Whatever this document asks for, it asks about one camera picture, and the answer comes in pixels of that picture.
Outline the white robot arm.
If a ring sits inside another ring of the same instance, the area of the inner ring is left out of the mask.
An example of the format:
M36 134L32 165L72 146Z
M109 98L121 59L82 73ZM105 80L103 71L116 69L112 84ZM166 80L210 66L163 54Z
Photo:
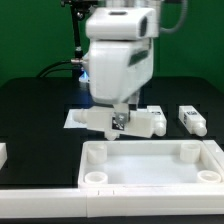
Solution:
M116 114L126 114L129 103L152 77L154 39L176 32L187 13L187 0L172 28L160 26L165 0L105 0L86 22L90 39L87 54L90 93L99 104L111 105Z

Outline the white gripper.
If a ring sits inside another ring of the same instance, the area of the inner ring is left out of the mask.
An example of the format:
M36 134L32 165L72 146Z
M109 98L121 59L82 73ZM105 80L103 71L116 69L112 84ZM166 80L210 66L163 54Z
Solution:
M137 110L140 95L135 92L153 73L155 10L98 8L87 20L86 34L90 39L88 74L94 101L114 104L116 113L128 114L129 106ZM129 105L121 103L129 97Z

